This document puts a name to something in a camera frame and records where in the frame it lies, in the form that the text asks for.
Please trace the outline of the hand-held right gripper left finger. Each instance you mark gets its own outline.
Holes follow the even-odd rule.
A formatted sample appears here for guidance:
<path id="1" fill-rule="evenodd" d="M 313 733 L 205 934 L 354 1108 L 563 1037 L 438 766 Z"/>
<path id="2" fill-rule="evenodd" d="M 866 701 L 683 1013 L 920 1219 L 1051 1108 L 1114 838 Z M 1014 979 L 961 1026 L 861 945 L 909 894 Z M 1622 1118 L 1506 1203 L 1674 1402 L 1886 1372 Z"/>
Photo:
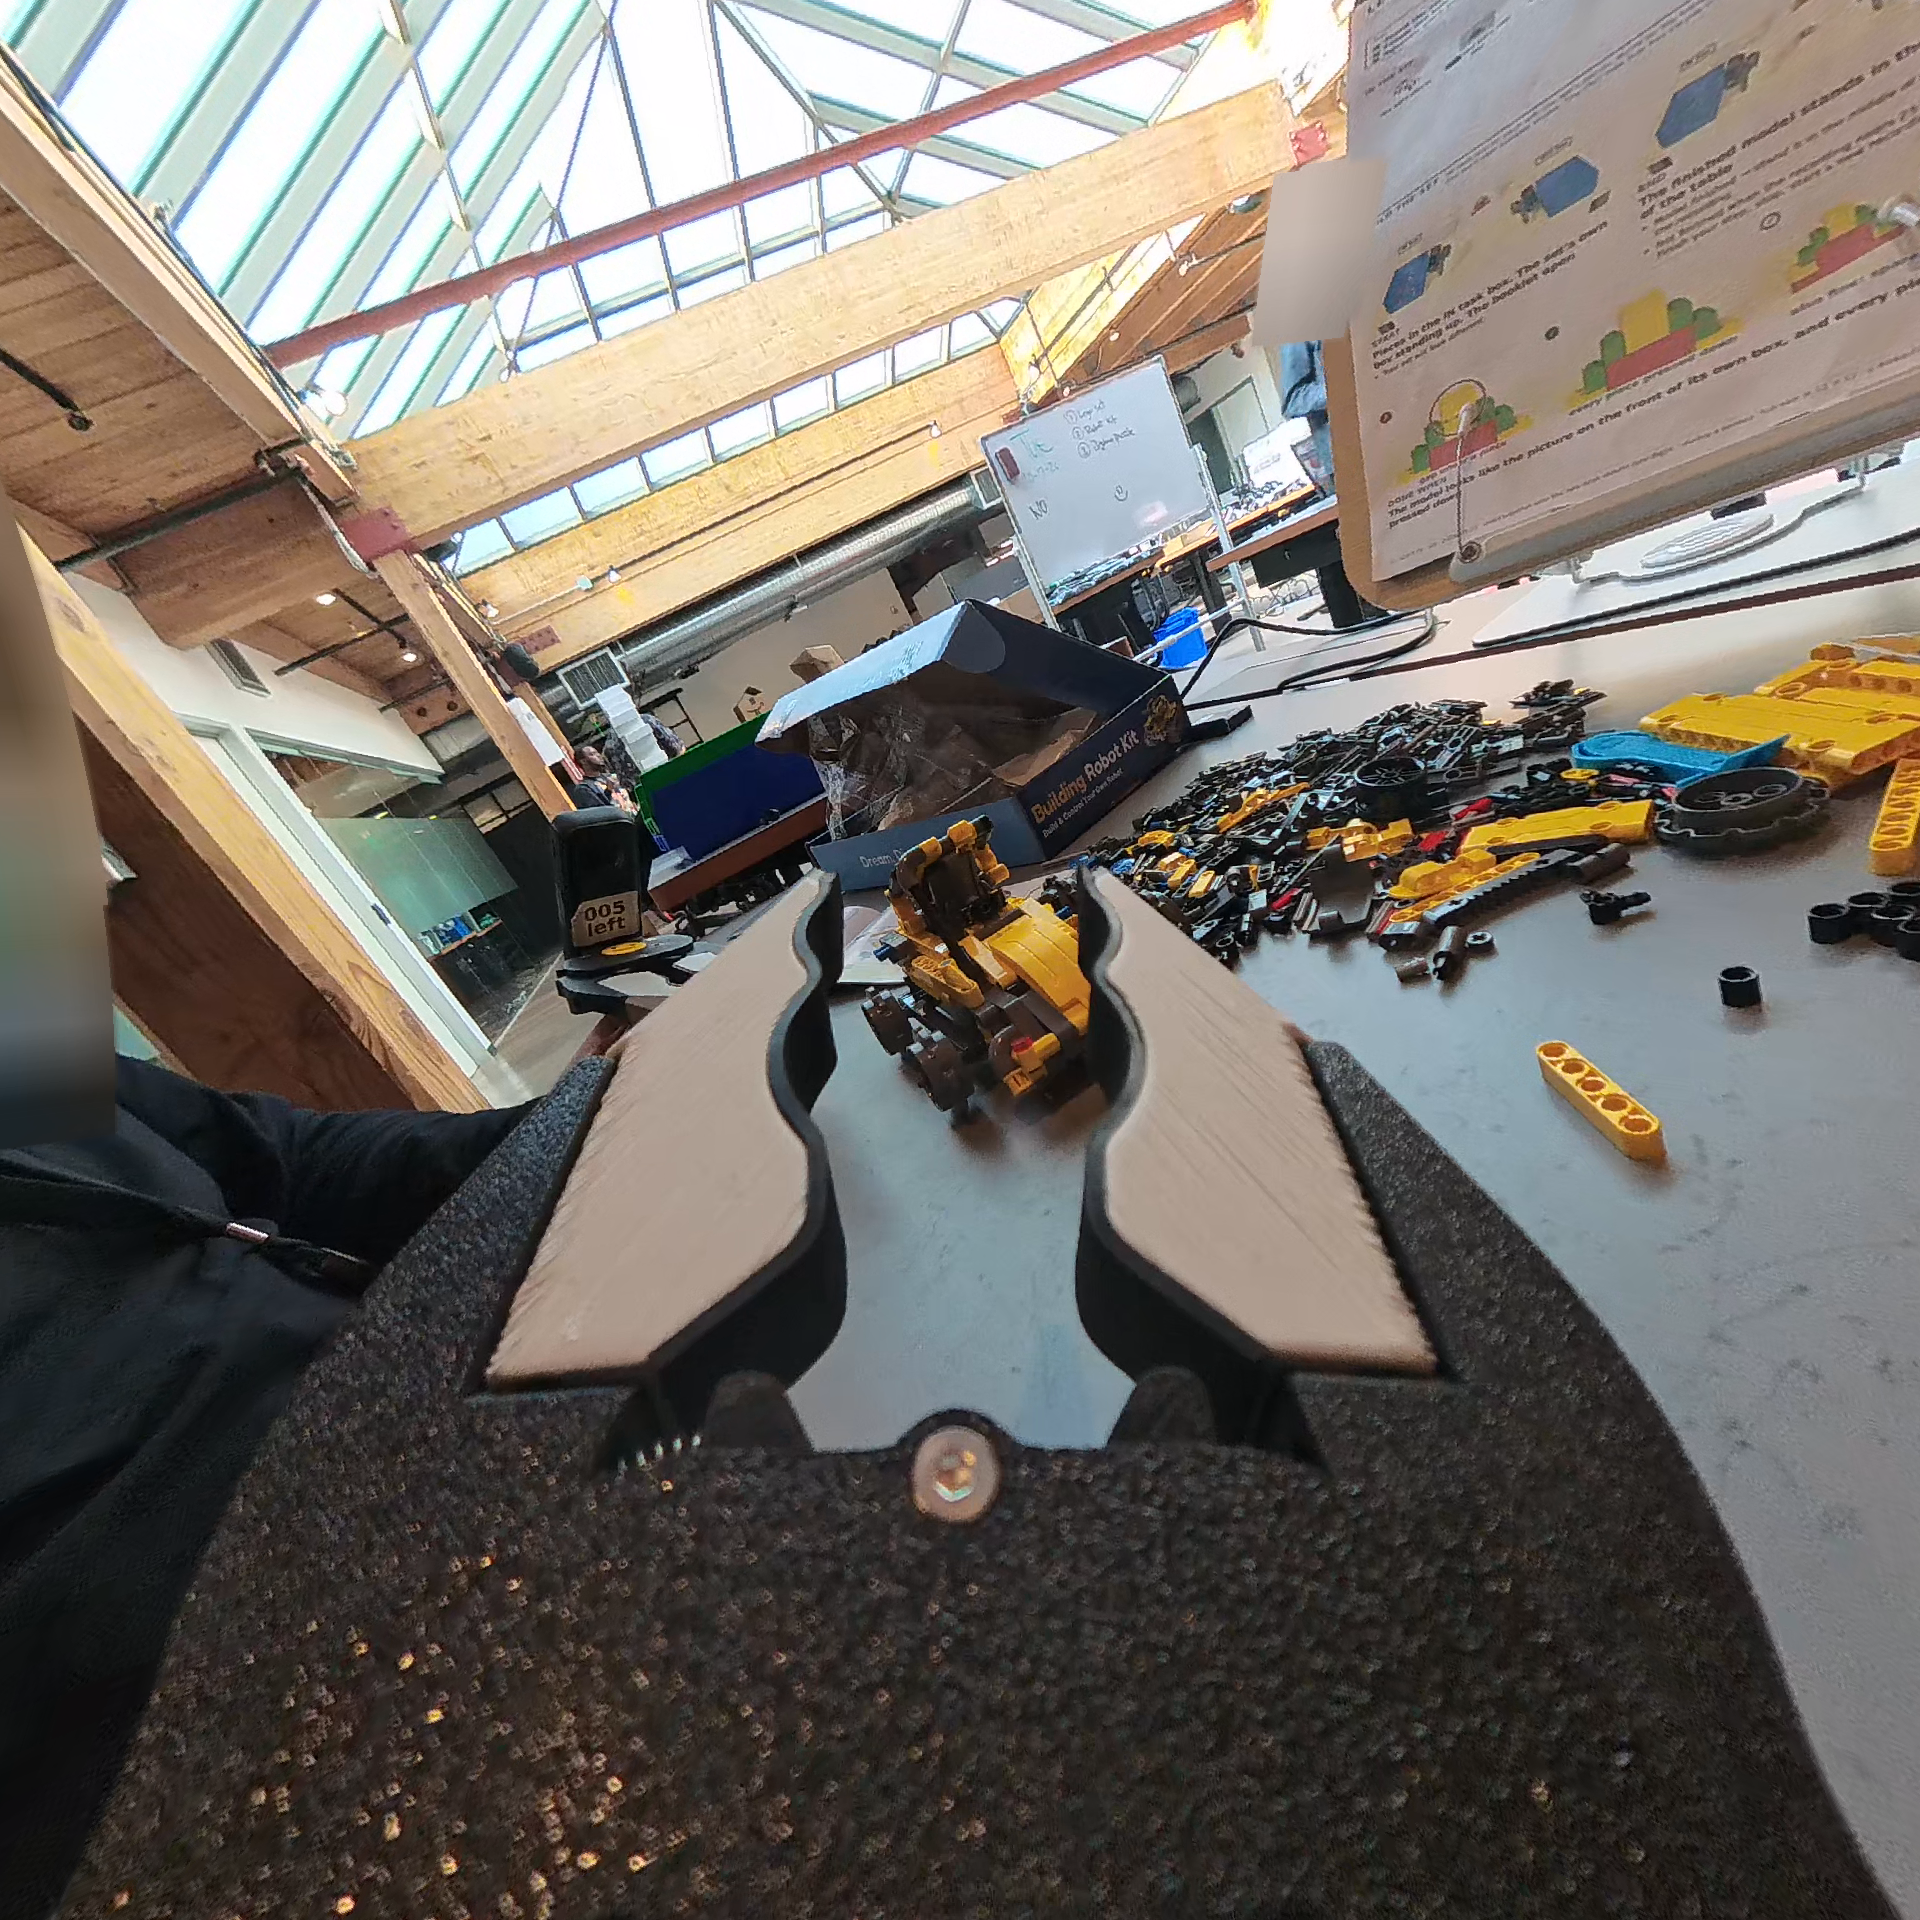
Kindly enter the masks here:
<path id="1" fill-rule="evenodd" d="M 602 1397 L 617 1442 L 801 1441 L 786 1390 L 847 1310 L 814 1118 L 842 953 L 840 886 L 808 871 L 610 1050 L 485 1403 Z"/>

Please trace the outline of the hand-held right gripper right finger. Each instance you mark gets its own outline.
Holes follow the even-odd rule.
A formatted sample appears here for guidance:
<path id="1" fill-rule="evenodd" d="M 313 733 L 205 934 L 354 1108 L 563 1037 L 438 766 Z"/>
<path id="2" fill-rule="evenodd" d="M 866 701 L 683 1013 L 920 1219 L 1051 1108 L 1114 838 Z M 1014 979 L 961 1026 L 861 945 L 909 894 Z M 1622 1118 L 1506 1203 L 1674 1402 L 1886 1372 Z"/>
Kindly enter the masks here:
<path id="1" fill-rule="evenodd" d="M 1430 1388 L 1441 1349 L 1283 1015 L 1103 871 L 1077 883 L 1087 1140 L 1074 1306 L 1118 1434 L 1312 1449 L 1312 1382 Z"/>

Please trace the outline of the yellow toy brick vehicle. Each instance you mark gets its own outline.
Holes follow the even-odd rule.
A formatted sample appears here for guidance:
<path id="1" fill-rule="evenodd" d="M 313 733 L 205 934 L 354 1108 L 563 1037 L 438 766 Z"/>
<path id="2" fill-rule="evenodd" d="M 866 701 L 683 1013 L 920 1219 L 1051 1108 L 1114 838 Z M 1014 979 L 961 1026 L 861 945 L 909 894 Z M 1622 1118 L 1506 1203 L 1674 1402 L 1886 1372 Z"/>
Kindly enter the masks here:
<path id="1" fill-rule="evenodd" d="M 997 1089 L 1055 1097 L 1082 1077 L 1090 985 L 1077 917 L 1053 895 L 1014 895 L 991 820 L 968 818 L 905 850 L 886 881 L 895 988 L 861 1015 L 934 1108 L 966 1119 Z"/>

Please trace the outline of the blue and green panel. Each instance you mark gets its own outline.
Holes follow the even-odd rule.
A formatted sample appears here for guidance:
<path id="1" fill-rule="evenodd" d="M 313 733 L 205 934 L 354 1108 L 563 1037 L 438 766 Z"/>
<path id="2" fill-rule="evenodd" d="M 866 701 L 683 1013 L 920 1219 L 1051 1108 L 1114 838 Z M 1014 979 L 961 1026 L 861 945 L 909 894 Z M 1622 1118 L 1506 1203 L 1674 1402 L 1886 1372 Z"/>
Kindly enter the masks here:
<path id="1" fill-rule="evenodd" d="M 661 855 L 699 861 L 825 796 L 814 762 L 763 749 L 761 729 L 752 717 L 640 778 L 640 815 Z"/>

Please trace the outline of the yellow short five-hole beam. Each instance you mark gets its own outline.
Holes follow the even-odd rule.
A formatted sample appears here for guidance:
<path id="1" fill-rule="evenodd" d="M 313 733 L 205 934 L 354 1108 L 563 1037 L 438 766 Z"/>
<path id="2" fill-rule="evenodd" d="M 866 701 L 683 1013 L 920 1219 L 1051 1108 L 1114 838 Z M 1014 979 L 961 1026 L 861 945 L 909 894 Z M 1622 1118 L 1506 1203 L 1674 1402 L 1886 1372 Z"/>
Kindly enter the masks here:
<path id="1" fill-rule="evenodd" d="M 1570 1105 L 1617 1154 L 1635 1164 L 1665 1164 L 1662 1119 L 1602 1071 L 1583 1050 L 1563 1039 L 1536 1047 L 1536 1062 L 1549 1091 Z"/>

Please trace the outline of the pile of dark brick pieces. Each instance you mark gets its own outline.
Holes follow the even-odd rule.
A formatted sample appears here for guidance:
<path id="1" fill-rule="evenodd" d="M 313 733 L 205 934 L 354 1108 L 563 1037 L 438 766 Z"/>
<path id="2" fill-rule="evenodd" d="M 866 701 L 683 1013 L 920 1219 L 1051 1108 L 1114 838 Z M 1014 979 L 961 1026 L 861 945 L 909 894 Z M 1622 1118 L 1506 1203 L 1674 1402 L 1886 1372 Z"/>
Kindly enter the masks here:
<path id="1" fill-rule="evenodd" d="M 1398 705 L 1221 762 L 1074 861 L 1237 969 L 1264 940 L 1365 946 L 1405 985 L 1453 985 L 1496 917 L 1589 894 L 1651 841 L 1673 796 L 1641 762 L 1589 766 L 1597 693 L 1541 683 L 1507 711 Z"/>

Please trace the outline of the dark blue cardboard kit box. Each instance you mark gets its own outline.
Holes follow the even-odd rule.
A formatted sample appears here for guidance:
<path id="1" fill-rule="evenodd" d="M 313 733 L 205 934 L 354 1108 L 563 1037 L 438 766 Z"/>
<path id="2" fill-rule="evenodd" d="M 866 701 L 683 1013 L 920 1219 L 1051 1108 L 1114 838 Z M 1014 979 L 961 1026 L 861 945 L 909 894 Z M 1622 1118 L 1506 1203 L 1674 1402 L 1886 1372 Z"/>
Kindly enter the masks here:
<path id="1" fill-rule="evenodd" d="M 811 858 L 867 894 L 961 820 L 984 820 L 1011 871 L 1038 868 L 1186 739 L 1186 707 L 1155 663 L 963 601 L 791 689 L 757 746 L 811 763 L 827 798 Z"/>

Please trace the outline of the person's black jacket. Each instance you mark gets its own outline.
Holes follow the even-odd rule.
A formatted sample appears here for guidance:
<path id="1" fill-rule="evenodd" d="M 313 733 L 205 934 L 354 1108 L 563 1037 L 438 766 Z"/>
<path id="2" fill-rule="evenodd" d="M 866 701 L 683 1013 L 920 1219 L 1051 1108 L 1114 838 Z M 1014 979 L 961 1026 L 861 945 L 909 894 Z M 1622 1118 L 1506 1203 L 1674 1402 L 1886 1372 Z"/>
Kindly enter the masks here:
<path id="1" fill-rule="evenodd" d="M 2 1913 L 47 1916 L 305 1364 L 534 1102 L 303 1110 L 119 1057 L 2 1157 Z"/>

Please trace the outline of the blue brick separator tool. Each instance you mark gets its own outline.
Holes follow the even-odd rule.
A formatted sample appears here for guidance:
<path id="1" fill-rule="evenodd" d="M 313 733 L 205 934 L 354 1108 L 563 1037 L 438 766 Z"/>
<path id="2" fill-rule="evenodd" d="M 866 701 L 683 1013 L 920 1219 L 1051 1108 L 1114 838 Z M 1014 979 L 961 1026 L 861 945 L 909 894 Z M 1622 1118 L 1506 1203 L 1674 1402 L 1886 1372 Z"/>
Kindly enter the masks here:
<path id="1" fill-rule="evenodd" d="M 1774 766 L 1779 762 L 1784 746 L 1786 737 L 1774 737 L 1731 749 L 1702 749 L 1647 732 L 1602 732 L 1579 739 L 1570 749 L 1570 763 L 1594 775 L 1687 786 L 1707 778 Z"/>

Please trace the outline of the whiteboard on stand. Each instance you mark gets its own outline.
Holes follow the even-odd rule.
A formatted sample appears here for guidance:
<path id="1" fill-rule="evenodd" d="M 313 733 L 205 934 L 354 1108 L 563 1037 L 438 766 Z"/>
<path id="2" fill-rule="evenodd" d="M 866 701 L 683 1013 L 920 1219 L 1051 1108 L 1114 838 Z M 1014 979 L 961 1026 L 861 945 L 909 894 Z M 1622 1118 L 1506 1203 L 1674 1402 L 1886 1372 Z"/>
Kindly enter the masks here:
<path id="1" fill-rule="evenodd" d="M 1098 563 L 1215 516 L 1161 358 L 997 428 L 979 453 L 1045 606 Z"/>

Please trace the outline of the dark grey sprocket wheel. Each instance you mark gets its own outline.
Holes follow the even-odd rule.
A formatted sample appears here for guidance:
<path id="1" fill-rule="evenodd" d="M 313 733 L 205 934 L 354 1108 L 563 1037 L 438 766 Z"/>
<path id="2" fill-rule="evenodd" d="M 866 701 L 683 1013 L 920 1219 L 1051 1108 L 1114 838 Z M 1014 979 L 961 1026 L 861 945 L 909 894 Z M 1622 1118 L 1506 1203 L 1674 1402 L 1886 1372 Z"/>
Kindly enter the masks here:
<path id="1" fill-rule="evenodd" d="M 1659 845 L 1687 858 L 1744 858 L 1816 831 L 1831 789 L 1789 766 L 1746 766 L 1673 789 L 1651 814 Z"/>

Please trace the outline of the red ceiling pipe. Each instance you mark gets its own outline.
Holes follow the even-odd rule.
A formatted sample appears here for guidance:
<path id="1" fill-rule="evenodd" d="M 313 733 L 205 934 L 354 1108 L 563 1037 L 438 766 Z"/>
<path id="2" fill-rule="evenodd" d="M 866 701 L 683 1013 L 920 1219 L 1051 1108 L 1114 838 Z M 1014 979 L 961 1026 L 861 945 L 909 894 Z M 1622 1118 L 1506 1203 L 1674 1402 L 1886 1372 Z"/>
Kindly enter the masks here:
<path id="1" fill-rule="evenodd" d="M 318 362 L 337 347 L 408 329 L 434 313 L 501 298 L 518 281 L 537 281 L 551 271 L 570 271 L 589 259 L 630 250 L 699 222 L 734 214 L 753 202 L 811 185 L 834 171 L 864 175 L 878 156 L 897 154 L 909 158 L 919 148 L 983 116 L 1000 116 L 1030 105 L 1055 116 L 1098 116 L 1105 105 L 1087 93 L 1093 81 L 1141 62 L 1162 62 L 1186 70 L 1197 60 L 1197 46 L 1201 41 L 1249 21 L 1254 13 L 1257 4 L 1203 6 L 1151 29 L 1101 41 L 1062 65 L 1021 75 L 999 70 L 991 65 L 977 65 L 959 73 L 944 60 L 941 77 L 966 84 L 966 93 L 944 102 L 929 102 L 923 111 L 897 122 L 875 119 L 872 124 L 858 126 L 851 122 L 851 107 L 847 102 L 834 102 L 808 92 L 778 67 L 770 51 L 753 41 L 757 60 L 791 93 L 793 105 L 811 126 L 811 146 L 801 156 L 781 159 L 757 174 L 717 182 L 690 198 L 646 209 L 619 222 L 566 237 L 553 237 L 543 246 L 509 252 L 501 261 L 422 284 L 410 292 L 384 301 L 363 303 L 339 318 L 315 321 L 283 341 L 267 343 L 262 351 L 275 369 Z"/>

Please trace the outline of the black connector cluster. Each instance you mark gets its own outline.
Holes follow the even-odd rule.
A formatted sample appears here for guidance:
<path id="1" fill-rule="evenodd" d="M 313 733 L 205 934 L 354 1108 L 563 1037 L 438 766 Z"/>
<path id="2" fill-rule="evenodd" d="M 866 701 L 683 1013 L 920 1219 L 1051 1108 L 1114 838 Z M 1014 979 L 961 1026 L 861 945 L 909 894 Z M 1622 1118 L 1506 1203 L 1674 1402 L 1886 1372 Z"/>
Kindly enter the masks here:
<path id="1" fill-rule="evenodd" d="M 1856 891 L 1841 900 L 1811 902 L 1808 940 L 1839 946 L 1867 940 L 1905 962 L 1918 962 L 1918 881 L 1894 881 L 1886 889 Z"/>

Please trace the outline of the stack of yellow long beams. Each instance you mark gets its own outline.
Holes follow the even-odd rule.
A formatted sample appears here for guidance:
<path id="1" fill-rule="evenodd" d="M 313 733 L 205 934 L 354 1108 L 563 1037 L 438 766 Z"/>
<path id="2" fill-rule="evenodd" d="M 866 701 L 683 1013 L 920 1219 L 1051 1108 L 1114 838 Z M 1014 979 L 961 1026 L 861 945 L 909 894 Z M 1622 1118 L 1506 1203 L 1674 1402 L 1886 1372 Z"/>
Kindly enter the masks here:
<path id="1" fill-rule="evenodd" d="M 1822 645 L 1754 690 L 1694 693 L 1639 727 L 1702 753 L 1775 741 L 1789 769 L 1839 789 L 1918 755 L 1918 655 Z"/>

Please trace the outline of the silver stand base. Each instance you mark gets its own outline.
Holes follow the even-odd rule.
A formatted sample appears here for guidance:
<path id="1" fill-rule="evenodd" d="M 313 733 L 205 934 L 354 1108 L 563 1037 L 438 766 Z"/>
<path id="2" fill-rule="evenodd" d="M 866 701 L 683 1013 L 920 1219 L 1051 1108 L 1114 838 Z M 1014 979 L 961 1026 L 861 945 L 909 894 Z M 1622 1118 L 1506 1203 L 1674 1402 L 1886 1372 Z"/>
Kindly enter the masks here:
<path id="1" fill-rule="evenodd" d="M 1910 570 L 1918 553 L 1915 444 L 1874 471 L 1822 471 L 1775 487 L 1758 508 L 1673 521 L 1549 566 L 1495 595 L 1479 652 L 1561 641 L 1635 615 L 1730 606 L 1786 587 L 1847 585 L 1871 571 Z"/>

